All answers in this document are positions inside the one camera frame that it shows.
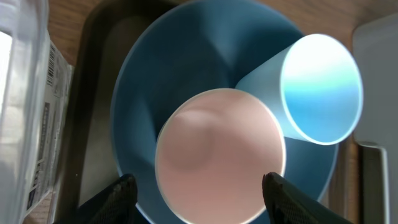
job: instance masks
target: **cup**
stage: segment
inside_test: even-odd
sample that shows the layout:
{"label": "cup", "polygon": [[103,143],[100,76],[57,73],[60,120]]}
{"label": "cup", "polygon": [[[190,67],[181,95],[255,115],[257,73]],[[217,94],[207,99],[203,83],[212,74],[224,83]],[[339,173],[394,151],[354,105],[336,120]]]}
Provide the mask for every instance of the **cup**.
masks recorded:
{"label": "cup", "polygon": [[285,137],[336,144],[361,116],[363,87],[349,51],[323,34],[302,37],[236,85],[265,103]]}
{"label": "cup", "polygon": [[249,223],[266,208],[262,176],[284,175],[282,130],[249,93],[215,89],[181,105],[162,128],[155,174],[171,211],[186,223]]}

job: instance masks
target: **wooden table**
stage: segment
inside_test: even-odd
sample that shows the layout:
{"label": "wooden table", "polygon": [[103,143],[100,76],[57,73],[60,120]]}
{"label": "wooden table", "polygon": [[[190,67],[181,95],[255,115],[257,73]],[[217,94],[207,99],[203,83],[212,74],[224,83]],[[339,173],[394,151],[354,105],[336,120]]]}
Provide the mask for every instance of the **wooden table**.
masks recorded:
{"label": "wooden table", "polygon": [[[101,1],[49,0],[50,38],[72,65],[76,63],[85,19]],[[352,34],[357,26],[398,11],[398,0],[260,0],[260,2],[286,15],[305,34],[328,34],[341,41],[350,50],[352,50]],[[359,222],[358,169],[358,148],[352,139],[349,139],[339,154],[339,163],[330,184],[329,201],[332,210],[354,223]],[[346,200],[335,200],[333,194],[345,194]]]}

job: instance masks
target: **light blue cup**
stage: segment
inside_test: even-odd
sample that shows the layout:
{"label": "light blue cup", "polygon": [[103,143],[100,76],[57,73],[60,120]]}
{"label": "light blue cup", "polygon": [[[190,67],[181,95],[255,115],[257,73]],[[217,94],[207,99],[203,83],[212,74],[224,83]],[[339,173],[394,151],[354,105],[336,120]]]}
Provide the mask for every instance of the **light blue cup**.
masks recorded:
{"label": "light blue cup", "polygon": [[236,88],[265,103],[285,137],[321,145],[347,138],[363,107],[354,58],[323,34],[301,38],[246,75]]}
{"label": "light blue cup", "polygon": [[[192,1],[157,19],[120,70],[111,104],[111,138],[120,175],[133,174],[138,210],[150,223],[183,223],[166,205],[154,169],[156,139],[189,98],[234,88],[302,37],[283,15],[256,1]],[[337,145],[285,139],[285,178],[318,200],[333,172]],[[259,177],[261,190],[262,177]],[[253,223],[267,224],[267,212]]]}

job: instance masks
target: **cup rim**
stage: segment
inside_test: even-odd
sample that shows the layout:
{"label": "cup rim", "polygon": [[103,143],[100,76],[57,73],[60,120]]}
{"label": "cup rim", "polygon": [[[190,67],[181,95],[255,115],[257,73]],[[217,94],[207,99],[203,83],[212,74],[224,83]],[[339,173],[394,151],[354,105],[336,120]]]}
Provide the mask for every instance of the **cup rim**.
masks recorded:
{"label": "cup rim", "polygon": [[[157,160],[158,160],[158,157],[159,157],[159,155],[158,155],[158,151],[159,151],[159,150],[158,150],[158,149],[159,149],[158,146],[159,146],[159,142],[162,140],[162,132],[163,132],[163,130],[164,130],[165,128],[167,128],[167,125],[168,125],[168,123],[169,123],[169,121],[170,121],[171,118],[175,117],[175,115],[177,115],[179,111],[181,111],[185,106],[187,106],[189,103],[191,103],[192,101],[196,100],[197,98],[199,98],[199,97],[201,97],[201,96],[203,96],[203,95],[207,95],[207,94],[214,93],[214,92],[216,93],[216,92],[219,92],[219,91],[239,91],[239,92],[241,92],[241,93],[246,94],[246,95],[249,96],[249,97],[254,98],[255,100],[257,100],[258,103],[260,103],[260,105],[263,106],[263,108],[265,109],[265,111],[267,112],[267,114],[268,114],[268,115],[271,117],[271,119],[273,120],[273,122],[274,122],[274,124],[275,124],[275,126],[276,126],[276,128],[277,128],[277,131],[278,131],[278,133],[279,133],[280,142],[281,142],[281,151],[282,151],[282,169],[281,169],[281,172],[280,172],[280,176],[283,177],[283,176],[285,175],[285,170],[286,170],[286,144],[285,144],[284,134],[283,134],[282,128],[280,127],[280,124],[279,124],[277,118],[275,117],[275,115],[272,113],[272,111],[271,111],[261,100],[259,100],[257,97],[253,96],[253,95],[250,94],[250,93],[247,93],[247,92],[242,91],[242,90],[234,89],[234,88],[216,88],[216,89],[212,89],[212,90],[207,90],[207,91],[201,92],[201,93],[199,93],[199,94],[197,94],[197,95],[195,95],[195,96],[189,98],[187,101],[185,101],[182,105],[180,105],[180,106],[172,113],[172,115],[167,119],[167,121],[165,122],[165,124],[164,124],[164,125],[162,126],[162,128],[160,129],[159,135],[158,135],[157,140],[156,140],[156,152],[155,152],[155,178],[156,178],[156,184],[157,184],[157,186],[158,186],[159,192],[160,192],[160,194],[161,194],[161,196],[162,196],[164,202],[165,202],[166,205],[169,207],[169,209],[170,209],[179,219],[181,219],[182,221],[184,221],[185,223],[188,223],[188,224],[194,224],[194,223],[192,223],[192,222],[186,220],[186,219],[185,219],[184,217],[182,217],[179,213],[177,213],[177,212],[173,209],[172,206],[170,206],[170,203],[169,203],[169,201],[167,200],[167,197],[164,195],[164,193],[163,193],[163,191],[162,191],[162,188],[161,188],[160,185],[159,185],[160,182],[159,182],[159,177],[158,177],[158,173],[157,173],[157,169],[158,169]],[[259,210],[255,215],[251,216],[248,220],[246,220],[246,221],[243,222],[242,224],[246,224],[246,223],[252,222],[253,220],[255,220],[257,217],[259,217],[259,216],[260,216],[264,211],[266,211],[266,210],[267,210],[267,208],[266,208],[266,205],[264,204],[264,206],[261,208],[261,210]]]}
{"label": "cup rim", "polygon": [[[348,58],[348,62],[350,64],[350,67],[354,73],[354,75],[356,76],[356,78],[358,79],[358,104],[356,105],[356,114],[355,117],[350,125],[350,127],[346,130],[346,132],[341,135],[339,138],[333,140],[333,141],[318,141],[314,138],[311,138],[309,135],[305,134],[301,128],[298,126],[298,124],[294,121],[289,107],[287,106],[287,102],[286,102],[286,98],[285,98],[285,92],[284,92],[284,84],[285,84],[285,68],[287,66],[287,64],[289,63],[289,56],[292,54],[292,52],[295,50],[296,46],[301,44],[304,41],[307,41],[308,38],[314,38],[314,37],[318,37],[318,38],[322,38],[327,40],[328,42],[334,42],[334,44],[336,44],[338,46],[338,50],[340,52],[342,52],[347,58]],[[328,145],[332,145],[332,144],[337,144],[339,142],[341,142],[342,140],[346,139],[353,131],[354,128],[356,127],[356,125],[359,122],[359,119],[361,117],[361,113],[362,113],[362,108],[363,108],[363,86],[362,86],[362,78],[361,78],[361,74],[359,71],[359,68],[357,66],[357,64],[355,63],[355,59],[354,57],[351,55],[351,53],[349,52],[349,50],[338,40],[334,39],[333,37],[326,35],[326,34],[310,34],[310,35],[306,35],[304,37],[302,37],[300,40],[296,41],[294,44],[291,45],[290,49],[288,49],[288,52],[285,56],[285,60],[282,64],[282,70],[280,72],[280,82],[279,82],[279,91],[280,91],[280,96],[282,99],[282,106],[284,108],[285,114],[287,119],[289,120],[290,124],[293,126],[293,128],[296,130],[296,132],[299,133],[299,135],[301,135],[304,139],[306,139],[309,142],[315,143],[315,144],[319,144],[319,145],[324,145],[324,146],[328,146]]]}

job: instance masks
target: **blue bowl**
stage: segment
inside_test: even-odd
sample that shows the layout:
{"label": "blue bowl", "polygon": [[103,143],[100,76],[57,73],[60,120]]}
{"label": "blue bowl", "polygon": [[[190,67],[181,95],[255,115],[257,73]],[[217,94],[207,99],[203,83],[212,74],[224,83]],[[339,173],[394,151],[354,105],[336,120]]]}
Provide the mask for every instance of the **blue bowl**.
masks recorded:
{"label": "blue bowl", "polygon": [[[154,170],[156,139],[186,100],[238,81],[303,34],[283,15],[254,1],[193,1],[158,18],[120,70],[111,105],[111,135],[120,175],[137,179],[137,208],[152,223],[183,223],[164,202]],[[286,139],[285,178],[319,199],[338,148]],[[264,212],[253,223],[269,223]]]}

